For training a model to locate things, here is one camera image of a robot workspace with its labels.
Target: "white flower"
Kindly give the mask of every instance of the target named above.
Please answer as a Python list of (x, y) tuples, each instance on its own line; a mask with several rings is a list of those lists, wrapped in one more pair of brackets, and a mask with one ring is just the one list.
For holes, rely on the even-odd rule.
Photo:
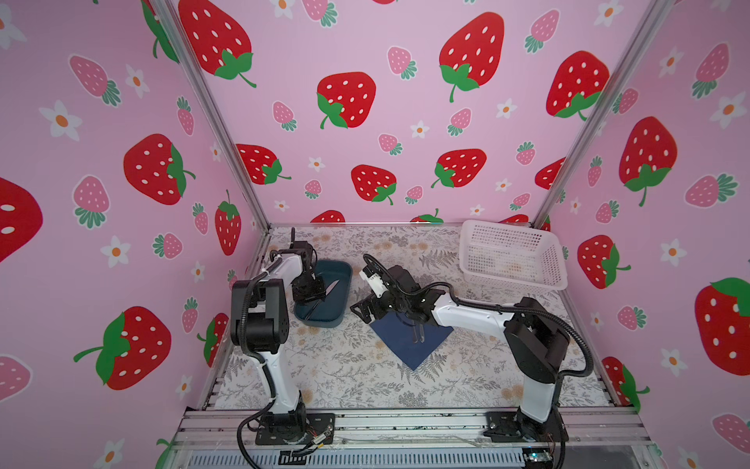
[(11, 39), (16, 41), (26, 42), (26, 36), (11, 23), (12, 15), (11, 8), (5, 4), (0, 5), (0, 24), (4, 27), (0, 28), (0, 47), (8, 50), (11, 46)]
[(72, 140), (78, 141), (78, 131), (76, 130), (76, 127), (81, 125), (83, 121), (80, 117), (68, 114), (68, 110), (65, 109), (65, 105), (62, 101), (55, 101), (54, 110), (40, 107), (39, 112), (42, 113), (42, 116), (44, 116), (45, 119), (52, 122), (49, 126), (49, 133), (53, 137), (60, 137), (62, 134), (65, 134)]
[(604, 26), (610, 26), (612, 19), (623, 11), (622, 5), (618, 5), (619, 0), (610, 0), (607, 3), (599, 4), (599, 16), (596, 17), (594, 26), (604, 24)]
[(718, 121), (721, 128), (729, 127), (729, 123), (736, 117), (744, 116), (748, 110), (742, 104), (745, 92), (739, 93), (732, 99), (721, 97), (718, 100), (718, 110), (710, 117), (710, 121)]
[(425, 134), (427, 131), (430, 130), (430, 128), (425, 125), (423, 121), (419, 121), (417, 125), (412, 125), (412, 138), (419, 137), (419, 138), (425, 138)]
[(509, 187), (511, 187), (513, 185), (513, 183), (512, 182), (508, 182), (508, 178), (505, 178), (505, 179), (503, 179), (500, 182), (495, 182), (495, 185), (497, 186), (497, 187), (495, 187), (495, 191), (503, 191), (503, 192), (505, 192), (505, 191), (508, 190)]
[(320, 172), (320, 168), (326, 167), (321, 161), (321, 158), (309, 158), (309, 159), (310, 159), (310, 164), (307, 167), (313, 168), (318, 173)]
[(680, 241), (675, 239), (671, 244), (663, 242), (661, 244), (661, 250), (664, 252), (661, 255), (661, 261), (668, 260), (673, 266), (677, 267), (680, 264), (680, 258), (687, 255), (687, 251), (680, 247)]
[(658, 73), (658, 77), (662, 78), (666, 74), (674, 75), (674, 71), (677, 69), (677, 62), (685, 55), (684, 52), (677, 52), (677, 46), (672, 47), (669, 51), (669, 55), (659, 61), (661, 70)]
[(112, 464), (117, 464), (118, 462), (122, 461), (122, 453), (120, 452), (120, 449), (122, 449), (122, 444), (124, 442), (124, 438), (117, 443), (107, 441), (106, 445), (104, 445), (104, 454), (96, 460), (96, 462), (94, 463), (94, 468), (110, 469), (110, 467), (112, 467)]
[(125, 64), (125, 69), (127, 70), (128, 75), (128, 77), (125, 79), (125, 82), (128, 84), (128, 86), (132, 86), (136, 89), (138, 98), (143, 98), (143, 93), (148, 93), (151, 91), (149, 89), (149, 86), (146, 85), (146, 82), (143, 81), (143, 70), (133, 70), (133, 68), (128, 64)]
[(511, 113), (517, 108), (518, 106), (513, 104), (513, 100), (511, 98), (508, 98), (506, 102), (497, 105), (498, 113), (495, 117), (505, 117), (506, 119), (510, 119)]
[(686, 370), (688, 368), (688, 366), (680, 360), (680, 351), (677, 349), (669, 351), (662, 348), (661, 355), (664, 357), (661, 361), (661, 366), (669, 368), (675, 376), (680, 375), (680, 370)]
[(180, 382), (180, 385), (177, 386), (177, 389), (175, 389), (175, 392), (180, 395), (180, 401), (185, 397), (185, 394), (188, 394), (193, 389), (190, 387), (190, 382), (192, 380), (192, 376), (182, 375), (182, 381)]
[(193, 283), (198, 283), (198, 280), (203, 280), (203, 274), (206, 271), (206, 266), (201, 266), (199, 261), (195, 261), (195, 267), (190, 269), (190, 273), (193, 274)]
[(101, 253), (109, 257), (109, 268), (113, 268), (120, 264), (128, 263), (128, 251), (131, 249), (131, 245), (123, 242), (120, 243), (120, 239), (117, 236), (112, 237), (112, 241), (109, 246), (104, 246), (100, 249)]

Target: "blue cloth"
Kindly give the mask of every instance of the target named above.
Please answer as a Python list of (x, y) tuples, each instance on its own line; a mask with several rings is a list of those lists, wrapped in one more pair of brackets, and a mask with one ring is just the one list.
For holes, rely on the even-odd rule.
[[(403, 315), (401, 319), (411, 323), (411, 320)], [(413, 328), (401, 323), (394, 312), (372, 322), (370, 327), (385, 345), (412, 370), (416, 370), (453, 332), (452, 327), (424, 326), (424, 342), (415, 344)]]

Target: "white plastic basket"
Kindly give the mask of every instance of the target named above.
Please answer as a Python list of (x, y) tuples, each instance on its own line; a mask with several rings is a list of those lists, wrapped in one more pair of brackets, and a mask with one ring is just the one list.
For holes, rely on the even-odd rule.
[(527, 293), (568, 286), (563, 248), (549, 231), (465, 221), (458, 257), (467, 282)]

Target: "pink wallpaper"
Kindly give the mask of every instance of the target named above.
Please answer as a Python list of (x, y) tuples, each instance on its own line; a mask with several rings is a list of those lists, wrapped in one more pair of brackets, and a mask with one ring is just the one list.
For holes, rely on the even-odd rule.
[(260, 232), (173, 59), (136, 0), (0, 5), (2, 467), (159, 468), (199, 405)]
[(173, 2), (277, 223), (533, 217), (649, 4)]
[(749, 17), (675, 5), (552, 214), (594, 348), (672, 469), (750, 467)]

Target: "metal bar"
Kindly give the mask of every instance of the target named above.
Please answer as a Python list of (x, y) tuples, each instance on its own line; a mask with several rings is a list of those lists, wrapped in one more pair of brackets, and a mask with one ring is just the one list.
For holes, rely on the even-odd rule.
[(669, 14), (673, 3), (674, 0), (652, 0), (651, 5), (649, 5), (646, 13), (643, 15), (640, 27), (633, 34), (627, 49), (625, 49), (622, 58), (610, 76), (609, 82), (599, 95), (596, 106), (580, 132), (578, 132), (573, 146), (568, 151), (565, 157), (565, 164), (557, 174), (547, 194), (547, 198), (544, 199), (536, 218), (534, 218), (534, 228), (541, 228), (547, 216), (552, 212), (557, 199), (560, 198), (560, 193), (563, 192), (563, 188), (568, 184), (576, 167), (584, 159), (589, 145), (591, 145), (596, 136), (599, 125), (607, 118), (620, 90), (625, 88), (628, 80), (638, 68), (638, 63), (656, 36), (659, 27)]

